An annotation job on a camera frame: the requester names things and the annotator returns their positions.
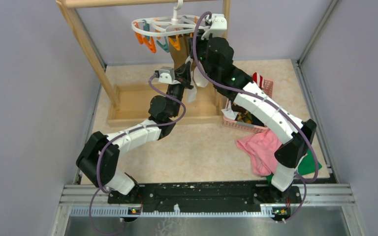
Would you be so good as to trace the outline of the brown sock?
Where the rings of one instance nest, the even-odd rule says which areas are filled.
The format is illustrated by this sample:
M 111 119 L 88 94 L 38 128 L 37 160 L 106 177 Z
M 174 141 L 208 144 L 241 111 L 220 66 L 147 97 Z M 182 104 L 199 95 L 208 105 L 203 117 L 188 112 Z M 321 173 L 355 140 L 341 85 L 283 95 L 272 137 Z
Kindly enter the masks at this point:
M 177 70 L 187 62 L 190 56 L 191 37 L 184 34 L 169 37 L 169 40 L 169 53 L 173 60 L 174 70 Z

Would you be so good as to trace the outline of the white round clip hanger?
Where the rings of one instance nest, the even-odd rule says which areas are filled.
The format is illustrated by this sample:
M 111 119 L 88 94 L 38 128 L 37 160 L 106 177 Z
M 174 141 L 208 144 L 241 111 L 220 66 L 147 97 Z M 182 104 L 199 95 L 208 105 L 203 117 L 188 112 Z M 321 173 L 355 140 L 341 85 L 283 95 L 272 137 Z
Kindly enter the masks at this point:
M 157 47 L 166 53 L 170 52 L 170 48 L 180 51 L 182 48 L 180 36 L 193 36 L 197 23 L 201 24 L 201 28 L 206 27 L 205 21 L 199 16 L 178 14 L 183 3 L 182 0 L 177 1 L 171 16 L 134 20 L 131 28 L 138 43 L 145 45 L 153 54 L 157 52 Z

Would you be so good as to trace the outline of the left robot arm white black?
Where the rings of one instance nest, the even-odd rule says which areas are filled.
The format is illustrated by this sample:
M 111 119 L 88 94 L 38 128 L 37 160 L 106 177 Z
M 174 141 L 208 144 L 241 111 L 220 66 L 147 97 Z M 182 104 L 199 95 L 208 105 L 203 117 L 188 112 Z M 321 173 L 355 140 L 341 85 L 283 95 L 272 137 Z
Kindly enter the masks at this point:
M 146 143 L 168 136 L 176 123 L 186 114 L 182 103 L 186 89 L 192 89 L 191 62 L 178 69 L 162 67 L 149 79 L 149 86 L 158 95 L 150 101 L 149 117 L 141 123 L 111 134 L 93 133 L 79 154 L 79 170 L 104 193 L 119 192 L 126 203 L 138 197 L 137 182 L 128 174 L 117 170 L 121 154 Z

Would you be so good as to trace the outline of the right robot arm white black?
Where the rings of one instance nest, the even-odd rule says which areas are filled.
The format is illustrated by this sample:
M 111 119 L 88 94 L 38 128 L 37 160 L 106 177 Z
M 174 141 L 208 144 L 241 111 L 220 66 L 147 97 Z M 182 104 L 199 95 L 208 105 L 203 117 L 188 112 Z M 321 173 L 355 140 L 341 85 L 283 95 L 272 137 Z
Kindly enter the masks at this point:
M 289 196 L 288 188 L 303 156 L 312 149 L 316 123 L 288 113 L 253 81 L 252 76 L 236 67 L 234 50 L 225 38 L 196 36 L 191 41 L 191 52 L 200 73 L 215 90 L 258 118 L 281 142 L 275 152 L 277 165 L 269 197 L 276 203 L 283 202 Z

